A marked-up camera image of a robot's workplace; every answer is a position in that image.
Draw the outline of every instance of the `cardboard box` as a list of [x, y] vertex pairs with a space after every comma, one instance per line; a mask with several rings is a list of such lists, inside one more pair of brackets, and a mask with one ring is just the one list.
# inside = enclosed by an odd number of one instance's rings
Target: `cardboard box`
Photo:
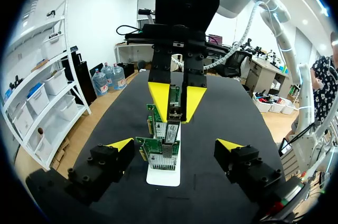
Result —
[[60, 165], [60, 162], [57, 161], [56, 159], [53, 159], [53, 161], [52, 161], [52, 168], [55, 169], [55, 170], [57, 170], [58, 167], [59, 167], [59, 165]]
[[66, 137], [66, 138], [63, 140], [63, 142], [61, 143], [59, 149], [64, 150], [64, 149], [69, 145], [69, 143], [70, 143], [70, 141], [69, 141], [69, 139]]
[[61, 161], [62, 157], [64, 156], [64, 150], [58, 150], [57, 153], [55, 154], [55, 159], [59, 162]]

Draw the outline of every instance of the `desk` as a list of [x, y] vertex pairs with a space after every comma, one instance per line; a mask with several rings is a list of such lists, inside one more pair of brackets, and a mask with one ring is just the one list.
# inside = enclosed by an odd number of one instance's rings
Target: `desk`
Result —
[[[123, 90], [99, 121], [75, 166], [86, 161], [99, 143], [149, 137], [146, 104], [152, 103], [148, 72], [141, 72]], [[183, 74], [171, 74], [181, 85]], [[216, 138], [251, 144], [274, 169], [281, 169], [271, 133], [262, 115], [236, 80], [207, 76], [208, 89], [191, 122], [182, 125], [181, 184], [178, 187], [146, 183], [148, 163], [135, 143], [135, 157], [119, 183], [113, 183], [90, 207], [114, 223], [251, 223], [258, 205], [231, 184], [213, 157]]]
[[[274, 79], [280, 83], [279, 89], [271, 89]], [[278, 94], [280, 97], [287, 98], [291, 82], [288, 74], [282, 73], [281, 70], [270, 64], [269, 61], [253, 58], [245, 85], [250, 89], [250, 96], [252, 96], [253, 92], [266, 90], [266, 93]]]
[[139, 60], [150, 62], [153, 59], [152, 46], [147, 43], [117, 44], [114, 46], [116, 63], [131, 63]]

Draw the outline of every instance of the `floral shirt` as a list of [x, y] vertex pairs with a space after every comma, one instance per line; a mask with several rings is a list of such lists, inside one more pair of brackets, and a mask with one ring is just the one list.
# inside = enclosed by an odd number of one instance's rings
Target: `floral shirt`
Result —
[[330, 111], [338, 90], [338, 83], [329, 73], [330, 59], [331, 66], [334, 67], [332, 56], [321, 56], [312, 66], [312, 69], [315, 71], [316, 78], [321, 80], [324, 84], [323, 88], [313, 90], [315, 101], [315, 119], [321, 122], [324, 121]]

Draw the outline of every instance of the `white storage bin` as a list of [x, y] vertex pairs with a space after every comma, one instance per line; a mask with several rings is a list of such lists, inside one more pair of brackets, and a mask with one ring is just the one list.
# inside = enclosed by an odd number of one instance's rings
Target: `white storage bin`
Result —
[[[277, 97], [277, 96], [274, 96], [273, 97], [274, 100], [279, 100], [280, 97]], [[271, 108], [270, 108], [270, 112], [273, 112], [273, 113], [280, 113], [281, 110], [285, 107], [285, 103], [283, 104], [277, 104], [277, 103], [274, 103]]]
[[43, 137], [37, 146], [36, 155], [41, 161], [46, 162], [53, 150], [52, 145], [48, 142], [46, 137]]
[[284, 99], [285, 101], [285, 107], [281, 110], [281, 112], [285, 115], [291, 115], [292, 112], [296, 109], [296, 107], [294, 106], [294, 104], [287, 99]]
[[65, 48], [64, 34], [60, 34], [43, 41], [41, 53], [44, 59], [52, 59], [61, 54]]
[[21, 102], [13, 115], [13, 123], [23, 139], [33, 124], [33, 118], [27, 109], [27, 102]]
[[71, 121], [77, 114], [78, 106], [75, 103], [75, 96], [64, 95], [54, 106], [57, 114], [64, 120]]
[[27, 101], [37, 115], [41, 113], [41, 111], [49, 103], [46, 90], [44, 89], [44, 83], [42, 83], [42, 85], [27, 99]]
[[43, 81], [48, 95], [57, 96], [67, 86], [67, 78], [64, 74], [64, 68], [58, 69], [56, 74]]
[[253, 100], [253, 103], [258, 108], [259, 112], [261, 112], [261, 113], [267, 113], [269, 111], [269, 109], [271, 108], [271, 106], [272, 106], [271, 104], [265, 104], [264, 102], [260, 102], [256, 98], [256, 93], [253, 93], [252, 100]]

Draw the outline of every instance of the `circuit board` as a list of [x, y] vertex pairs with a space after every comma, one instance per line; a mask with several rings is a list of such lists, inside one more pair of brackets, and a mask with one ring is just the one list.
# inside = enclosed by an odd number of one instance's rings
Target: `circuit board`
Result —
[[[180, 88], [170, 86], [169, 105], [177, 107], [180, 105]], [[136, 137], [142, 144], [140, 153], [153, 169], [175, 170], [180, 141], [177, 141], [177, 131], [180, 123], [168, 124], [161, 120], [158, 110], [154, 104], [147, 104], [151, 115], [147, 118], [148, 129], [154, 138]]]
[[142, 146], [139, 150], [144, 161], [148, 161], [153, 169], [175, 170], [180, 141], [164, 149], [162, 141], [155, 138], [136, 137]]

